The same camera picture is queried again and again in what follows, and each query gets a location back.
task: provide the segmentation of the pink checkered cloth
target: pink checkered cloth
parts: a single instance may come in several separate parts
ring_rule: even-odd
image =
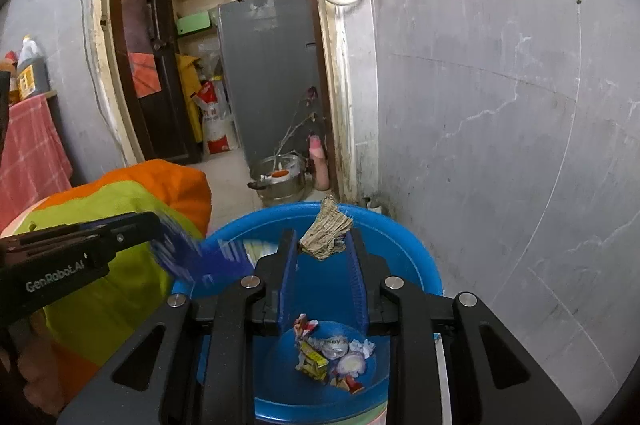
[[[12,106],[0,160],[0,230],[36,201],[70,189],[71,171],[45,96]]]

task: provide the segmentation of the green container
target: green container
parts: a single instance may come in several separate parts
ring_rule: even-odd
[[[178,29],[178,35],[185,35],[195,31],[206,30],[211,28],[211,20],[209,12],[200,12],[199,14],[187,15],[175,22]]]

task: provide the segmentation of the pink thermos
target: pink thermos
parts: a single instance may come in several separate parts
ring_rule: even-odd
[[[327,190],[329,188],[329,169],[326,166],[324,149],[320,143],[320,137],[313,134],[309,139],[309,156],[313,158],[316,165],[314,177],[314,187],[316,190]]]

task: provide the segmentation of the metal bolt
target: metal bolt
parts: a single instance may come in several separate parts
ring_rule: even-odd
[[[391,277],[387,277],[385,279],[386,287],[391,290],[399,290],[404,286],[404,281],[400,277],[396,277],[392,275]]]
[[[474,294],[466,292],[461,293],[458,296],[458,299],[460,300],[460,304],[462,304],[462,306],[466,306],[468,308],[472,308],[478,302],[478,298]]]
[[[255,275],[247,275],[246,277],[242,277],[240,284],[245,288],[255,288],[260,284],[260,277],[256,277]]]
[[[187,297],[184,293],[172,293],[166,300],[166,303],[172,308],[179,308],[185,302],[187,302]]]

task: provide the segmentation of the tile floor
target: tile floor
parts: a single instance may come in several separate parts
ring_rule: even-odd
[[[211,189],[211,218],[207,235],[242,215],[262,208],[256,191],[246,186],[251,178],[242,149],[216,154],[193,167],[207,175]],[[319,201],[328,195],[328,192],[312,188],[307,191],[306,201]]]

